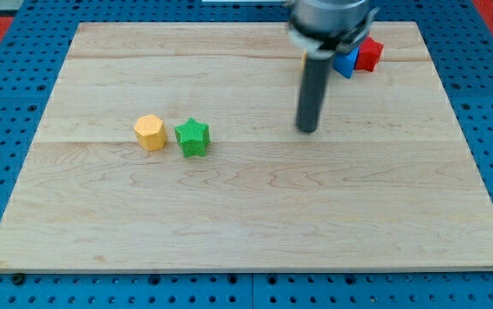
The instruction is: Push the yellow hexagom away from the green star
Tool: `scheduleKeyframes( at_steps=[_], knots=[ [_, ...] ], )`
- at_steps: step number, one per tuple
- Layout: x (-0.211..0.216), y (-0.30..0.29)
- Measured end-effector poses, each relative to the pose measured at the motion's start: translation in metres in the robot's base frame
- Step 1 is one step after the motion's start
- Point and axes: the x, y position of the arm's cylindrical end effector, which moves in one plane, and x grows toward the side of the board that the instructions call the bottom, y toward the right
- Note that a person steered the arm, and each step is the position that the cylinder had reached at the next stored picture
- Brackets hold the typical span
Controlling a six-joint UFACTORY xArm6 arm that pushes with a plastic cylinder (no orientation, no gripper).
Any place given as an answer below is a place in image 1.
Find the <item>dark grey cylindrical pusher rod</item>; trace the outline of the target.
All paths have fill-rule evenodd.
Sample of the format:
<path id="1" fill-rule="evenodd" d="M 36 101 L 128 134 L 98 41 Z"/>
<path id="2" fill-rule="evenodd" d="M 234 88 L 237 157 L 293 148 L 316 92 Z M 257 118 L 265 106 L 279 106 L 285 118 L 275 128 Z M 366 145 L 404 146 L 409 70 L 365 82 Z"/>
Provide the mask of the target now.
<path id="1" fill-rule="evenodd" d="M 318 129 L 328 78 L 334 61 L 329 58 L 305 56 L 302 66 L 301 88 L 295 116 L 297 130 L 313 133 Z"/>

